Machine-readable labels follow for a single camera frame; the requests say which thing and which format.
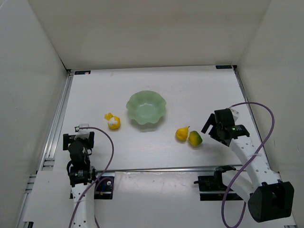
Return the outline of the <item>yellow fake pear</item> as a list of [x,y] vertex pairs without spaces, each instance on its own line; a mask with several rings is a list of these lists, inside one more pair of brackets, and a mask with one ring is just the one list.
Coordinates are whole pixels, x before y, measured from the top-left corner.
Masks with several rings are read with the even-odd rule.
[[177,129],[175,133],[175,138],[181,142],[186,141],[188,138],[188,130],[189,126]]

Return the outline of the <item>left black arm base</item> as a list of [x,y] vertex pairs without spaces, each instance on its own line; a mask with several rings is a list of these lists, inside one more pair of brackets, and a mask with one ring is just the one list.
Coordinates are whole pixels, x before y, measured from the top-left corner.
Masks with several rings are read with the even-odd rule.
[[[70,185],[75,187],[77,184],[85,186],[96,180],[96,171],[74,170],[71,168],[68,173]],[[95,200],[111,200],[113,198],[114,177],[105,176],[95,183],[94,199]]]

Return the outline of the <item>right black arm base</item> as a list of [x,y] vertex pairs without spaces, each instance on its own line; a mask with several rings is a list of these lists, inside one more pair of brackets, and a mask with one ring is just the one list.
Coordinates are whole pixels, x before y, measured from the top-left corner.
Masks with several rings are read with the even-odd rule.
[[233,166],[219,166],[211,175],[199,175],[194,181],[198,185],[200,191],[200,201],[222,201],[226,190],[226,185],[222,182],[222,173],[227,171],[236,171]]

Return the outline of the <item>green yellow fake fruit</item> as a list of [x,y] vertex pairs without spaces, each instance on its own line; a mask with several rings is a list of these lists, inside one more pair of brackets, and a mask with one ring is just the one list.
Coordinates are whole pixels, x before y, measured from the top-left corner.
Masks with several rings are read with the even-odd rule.
[[202,138],[197,131],[191,131],[189,133],[188,141],[192,146],[198,146],[202,143]]

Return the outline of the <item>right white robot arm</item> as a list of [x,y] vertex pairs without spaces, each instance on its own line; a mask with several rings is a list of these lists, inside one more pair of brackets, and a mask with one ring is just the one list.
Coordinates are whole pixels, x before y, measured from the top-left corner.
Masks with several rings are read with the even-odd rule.
[[237,112],[233,109],[216,110],[201,131],[209,130],[211,138],[229,147],[249,178],[242,177],[233,166],[219,166],[214,171],[214,184],[223,190],[233,190],[258,223],[291,216],[295,191],[292,184],[281,181],[258,156],[249,132],[245,126],[235,124],[236,118]]

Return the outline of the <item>yellow peel fragment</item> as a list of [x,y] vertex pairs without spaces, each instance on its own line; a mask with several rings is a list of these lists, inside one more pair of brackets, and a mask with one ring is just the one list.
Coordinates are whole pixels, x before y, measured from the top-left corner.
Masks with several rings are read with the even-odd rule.
[[113,114],[112,113],[107,113],[107,114],[104,115],[104,118],[109,121],[111,118],[113,118]]

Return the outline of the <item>yellow fake lemon torn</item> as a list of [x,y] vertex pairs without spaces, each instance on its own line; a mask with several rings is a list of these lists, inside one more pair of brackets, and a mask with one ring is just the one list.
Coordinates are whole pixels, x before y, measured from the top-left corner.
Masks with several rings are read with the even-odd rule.
[[113,116],[108,120],[108,127],[111,130],[119,129],[120,125],[121,125],[120,118],[117,116]]

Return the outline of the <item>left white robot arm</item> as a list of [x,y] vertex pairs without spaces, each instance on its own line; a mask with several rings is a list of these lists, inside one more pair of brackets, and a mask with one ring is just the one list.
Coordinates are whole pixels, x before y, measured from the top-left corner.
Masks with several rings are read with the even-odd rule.
[[94,132],[79,131],[75,135],[63,135],[63,150],[69,152],[66,166],[71,185],[70,196],[74,209],[69,222],[70,228],[96,228],[94,186],[96,170],[89,156],[94,147]]

